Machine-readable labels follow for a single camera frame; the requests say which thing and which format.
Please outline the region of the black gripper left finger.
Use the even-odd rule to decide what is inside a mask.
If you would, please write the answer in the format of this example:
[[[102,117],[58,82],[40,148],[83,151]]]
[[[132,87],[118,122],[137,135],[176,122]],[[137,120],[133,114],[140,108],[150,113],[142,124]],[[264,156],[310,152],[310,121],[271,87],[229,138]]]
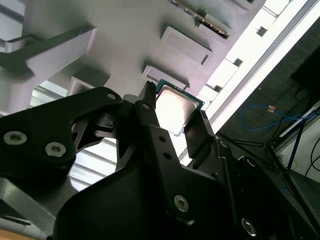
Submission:
[[[65,188],[76,155],[108,136],[117,140],[118,169],[142,163],[162,193],[165,211],[192,225],[187,182],[169,134],[155,113],[156,87],[122,100],[98,87],[0,120],[0,177],[10,184],[1,199],[52,236],[57,216],[76,194]]]

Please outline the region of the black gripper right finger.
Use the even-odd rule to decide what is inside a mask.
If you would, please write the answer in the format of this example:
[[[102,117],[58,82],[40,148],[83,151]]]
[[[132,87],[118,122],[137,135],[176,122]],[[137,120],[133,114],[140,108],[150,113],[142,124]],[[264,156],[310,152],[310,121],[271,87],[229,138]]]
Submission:
[[[255,160],[236,159],[216,137],[204,111],[184,129],[191,167],[213,177],[199,236],[210,240],[308,240],[310,225]]]

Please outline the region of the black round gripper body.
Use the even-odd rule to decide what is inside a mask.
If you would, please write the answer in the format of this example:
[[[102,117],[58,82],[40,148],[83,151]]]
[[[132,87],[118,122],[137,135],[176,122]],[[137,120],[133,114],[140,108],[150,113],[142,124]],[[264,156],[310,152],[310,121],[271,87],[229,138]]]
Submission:
[[[223,187],[182,167],[193,224],[170,216],[148,167],[135,163],[74,195],[60,210],[54,240],[233,240],[235,228]]]

